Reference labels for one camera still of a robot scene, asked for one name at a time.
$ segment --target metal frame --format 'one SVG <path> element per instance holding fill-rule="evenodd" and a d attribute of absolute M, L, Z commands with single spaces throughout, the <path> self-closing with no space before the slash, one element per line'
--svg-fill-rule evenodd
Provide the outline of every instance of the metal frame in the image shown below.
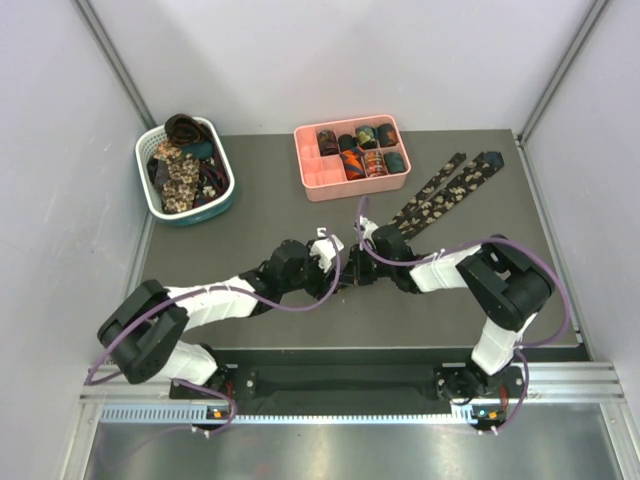
<path fill-rule="evenodd" d="M 87 24 L 91 34 L 101 48 L 103 54 L 114 74 L 118 78 L 123 90 L 131 101 L 133 108 L 136 110 L 141 121 L 151 128 L 156 125 L 151 112 L 145 104 L 140 92 L 138 91 L 131 75 L 126 69 L 120 55 L 118 54 L 113 42 L 105 31 L 97 13 L 95 12 L 90 0 L 72 0 L 77 7 L 81 17 Z M 555 231 L 548 215 L 548 208 L 540 191 L 539 181 L 537 179 L 535 169 L 531 163 L 531 157 L 527 149 L 526 142 L 531 138 L 537 125 L 541 121 L 544 113 L 553 101 L 560 86 L 566 78 L 571 67 L 580 51 L 585 47 L 587 40 L 594 31 L 597 22 L 601 19 L 609 0 L 595 0 L 582 24 L 574 35 L 569 47 L 563 55 L 556 71 L 552 75 L 549 83 L 542 92 L 535 108 L 529 115 L 522 132 L 514 136 L 514 140 L 521 155 L 523 165 L 529 180 L 533 197 L 536 202 L 539 216 L 542 221 L 543 229 L 554 263 L 558 268 L 558 273 L 562 280 L 566 283 L 571 292 L 572 282 L 568 269 L 561 254 L 561 250 L 556 240 Z M 129 278 L 126 285 L 125 294 L 130 293 L 139 283 L 150 243 L 151 232 L 153 229 L 153 219 L 150 215 L 145 218 L 142 228 L 139 247 L 136 252 Z M 580 312 L 578 303 L 571 295 L 571 307 L 574 312 L 574 318 L 578 323 L 574 324 L 576 333 L 584 336 L 587 347 L 589 346 L 588 332 L 581 321 L 583 315 Z M 397 353 L 397 349 L 393 351 L 385 351 L 391 357 Z M 442 353 L 444 357 L 456 357 L 457 353 L 448 352 L 446 349 L 433 349 Z M 310 352 L 311 355 L 322 355 L 323 352 Z M 371 352 L 363 351 L 363 358 Z M 407 355 L 415 355 L 415 352 L 407 349 Z M 526 403 L 595 403 L 599 404 L 602 409 L 603 419 L 606 423 L 612 448 L 617 457 L 624 478 L 640 479 L 640 437 L 635 428 L 633 419 L 626 404 L 624 393 L 620 386 L 619 380 L 612 364 L 606 362 L 552 362 L 530 364 L 531 381 L 529 385 L 528 397 Z M 114 366 L 107 365 L 103 367 L 99 375 L 108 374 L 115 370 Z M 78 404 L 76 415 L 75 433 L 69 444 L 68 452 L 64 460 L 64 465 L 60 471 L 60 478 L 79 479 L 84 478 L 86 468 L 91 453 L 91 448 L 97 433 L 97 427 L 102 418 L 105 407 L 120 405 L 126 408 L 129 406 L 154 406 L 154 408 L 164 408 L 169 405 L 220 405 L 220 401 L 208 400 L 203 401 L 178 401 L 168 400 L 169 385 L 167 382 L 147 382 L 143 385 L 130 385 L 128 382 L 120 378 L 95 387 L 85 387 L 82 391 Z M 494 400 L 477 400 L 474 403 L 490 404 Z M 425 415 L 406 418 L 406 416 L 394 416 L 393 418 L 367 418 L 358 416 L 353 417 L 256 417 L 256 416 L 239 416 L 238 423 L 257 424 L 257 423 L 349 423 L 349 422 L 366 422 L 385 421 L 391 423 L 423 423 L 438 424 L 460 423 L 461 417 L 457 416 L 455 411 L 451 415 Z"/>

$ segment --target white laundry basket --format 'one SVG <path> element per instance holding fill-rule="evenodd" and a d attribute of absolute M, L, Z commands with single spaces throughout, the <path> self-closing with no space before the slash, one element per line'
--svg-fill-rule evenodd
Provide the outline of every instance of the white laundry basket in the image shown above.
<path fill-rule="evenodd" d="M 220 152 L 220 158 L 222 159 L 224 169 L 229 177 L 229 188 L 227 191 L 220 198 L 217 198 L 206 205 L 202 205 L 201 207 L 193 208 L 182 213 L 164 213 L 162 211 L 162 200 L 160 199 L 160 195 L 153 187 L 153 183 L 147 173 L 147 162 L 153 156 L 158 145 L 167 140 L 164 125 L 149 130 L 147 133 L 142 135 L 136 143 L 138 171 L 140 173 L 140 180 L 142 181 L 142 188 L 144 189 L 144 194 L 147 198 L 149 210 L 159 221 L 176 226 L 193 225 L 221 214 L 231 206 L 236 186 L 236 181 L 233 177 L 229 160 L 227 160 L 227 154 L 222 147 L 222 143 L 220 142 L 220 138 L 218 137 L 218 133 L 213 127 L 213 124 L 206 118 L 193 117 L 193 119 L 206 125 L 209 127 L 209 130 L 211 130 L 215 141 L 214 148 L 217 148 Z"/>

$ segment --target pink organizer box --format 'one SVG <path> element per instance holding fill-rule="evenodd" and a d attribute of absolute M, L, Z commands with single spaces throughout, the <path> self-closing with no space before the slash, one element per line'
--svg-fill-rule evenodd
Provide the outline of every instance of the pink organizer box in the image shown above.
<path fill-rule="evenodd" d="M 347 180 L 340 155 L 320 156 L 317 136 L 322 130 L 333 130 L 337 139 L 346 133 L 355 136 L 356 128 L 358 127 L 369 125 L 370 127 L 378 128 L 384 123 L 393 125 L 398 136 L 398 143 L 393 147 L 377 148 L 375 150 L 381 152 L 383 156 L 388 152 L 397 152 L 402 155 L 406 167 L 404 172 L 384 175 L 382 177 Z M 411 171 L 411 163 L 409 162 L 407 151 L 404 148 L 398 125 L 390 115 L 377 115 L 374 117 L 341 120 L 339 122 L 306 125 L 296 128 L 293 135 L 298 152 L 300 178 L 307 192 L 307 198 L 312 202 L 384 192 L 386 190 L 396 190 L 404 185 L 407 175 Z"/>

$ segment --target white wall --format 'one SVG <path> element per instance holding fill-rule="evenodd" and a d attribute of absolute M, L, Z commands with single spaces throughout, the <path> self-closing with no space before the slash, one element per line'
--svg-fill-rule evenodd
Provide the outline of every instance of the white wall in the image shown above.
<path fill-rule="evenodd" d="M 145 207 L 144 130 L 68 0 L 2 2 L 0 468 L 49 479 Z"/>
<path fill-rule="evenodd" d="M 640 425 L 640 3 L 611 2 L 529 143 L 587 333 Z"/>
<path fill-rule="evenodd" d="M 94 0 L 156 121 L 519 130 L 590 0 Z"/>

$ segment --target rolled necktie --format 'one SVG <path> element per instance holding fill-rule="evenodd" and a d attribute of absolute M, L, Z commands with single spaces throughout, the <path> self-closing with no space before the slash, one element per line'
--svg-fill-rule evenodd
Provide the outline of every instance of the rolled necktie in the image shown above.
<path fill-rule="evenodd" d="M 167 120 L 164 124 L 164 131 L 175 147 L 186 147 L 205 140 L 211 142 L 212 145 L 214 144 L 211 131 L 205 125 L 183 113 L 174 115 Z"/>

